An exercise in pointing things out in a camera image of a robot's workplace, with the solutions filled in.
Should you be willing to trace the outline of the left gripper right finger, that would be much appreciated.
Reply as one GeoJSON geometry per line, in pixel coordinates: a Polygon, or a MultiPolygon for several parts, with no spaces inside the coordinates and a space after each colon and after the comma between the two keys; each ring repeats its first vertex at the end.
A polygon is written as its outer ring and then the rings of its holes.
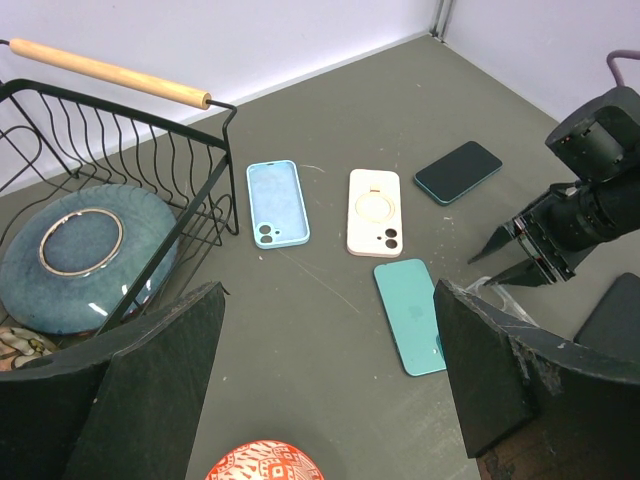
{"type": "Polygon", "coordinates": [[[639,366],[575,344],[441,280],[441,350],[483,479],[636,479],[639,366]]]}

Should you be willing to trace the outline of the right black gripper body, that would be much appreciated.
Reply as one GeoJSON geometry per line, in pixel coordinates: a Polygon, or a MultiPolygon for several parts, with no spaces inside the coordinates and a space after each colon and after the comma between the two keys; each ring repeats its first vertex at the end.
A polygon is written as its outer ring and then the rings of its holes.
{"type": "Polygon", "coordinates": [[[554,187],[519,212],[516,240],[549,276],[567,281],[596,246],[639,229],[639,179],[582,185],[572,195],[554,187]]]}

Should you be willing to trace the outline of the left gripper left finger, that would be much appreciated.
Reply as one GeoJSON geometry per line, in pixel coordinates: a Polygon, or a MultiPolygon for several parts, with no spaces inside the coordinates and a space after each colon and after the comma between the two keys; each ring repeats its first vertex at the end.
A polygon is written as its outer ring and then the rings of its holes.
{"type": "Polygon", "coordinates": [[[1,375],[4,479],[183,479],[225,313],[209,282],[1,375]]]}

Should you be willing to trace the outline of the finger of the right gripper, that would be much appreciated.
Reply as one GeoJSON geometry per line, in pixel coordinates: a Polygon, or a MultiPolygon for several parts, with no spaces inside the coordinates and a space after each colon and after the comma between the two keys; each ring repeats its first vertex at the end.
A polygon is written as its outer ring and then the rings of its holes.
{"type": "Polygon", "coordinates": [[[491,235],[484,247],[471,259],[468,264],[477,262],[505,247],[508,243],[515,240],[521,233],[521,229],[515,224],[502,224],[491,235]]]}
{"type": "Polygon", "coordinates": [[[555,282],[537,262],[524,260],[485,281],[485,285],[539,287],[555,282]]]}

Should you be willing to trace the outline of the teal phone black screen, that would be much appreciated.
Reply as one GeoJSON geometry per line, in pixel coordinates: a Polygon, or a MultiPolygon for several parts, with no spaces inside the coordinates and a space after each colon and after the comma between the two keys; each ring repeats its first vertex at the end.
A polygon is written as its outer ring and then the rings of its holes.
{"type": "Polygon", "coordinates": [[[497,173],[503,162],[475,141],[468,141],[414,175],[415,184],[446,206],[497,173]]]}

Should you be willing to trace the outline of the light blue phone case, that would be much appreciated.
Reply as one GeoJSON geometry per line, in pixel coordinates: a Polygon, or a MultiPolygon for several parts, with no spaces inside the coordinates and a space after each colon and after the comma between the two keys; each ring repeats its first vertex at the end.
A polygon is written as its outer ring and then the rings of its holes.
{"type": "Polygon", "coordinates": [[[303,245],[310,226],[296,164],[254,163],[246,169],[252,233],[258,248],[303,245]]]}

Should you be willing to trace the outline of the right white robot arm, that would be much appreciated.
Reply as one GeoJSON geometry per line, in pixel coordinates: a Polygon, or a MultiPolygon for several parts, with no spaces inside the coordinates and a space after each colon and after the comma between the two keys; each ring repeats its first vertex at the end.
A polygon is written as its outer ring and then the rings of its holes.
{"type": "Polygon", "coordinates": [[[567,281],[600,244],[639,228],[639,95],[616,86],[560,123],[546,146],[577,177],[554,183],[501,224],[483,259],[512,241],[527,257],[490,285],[537,287],[567,281]]]}

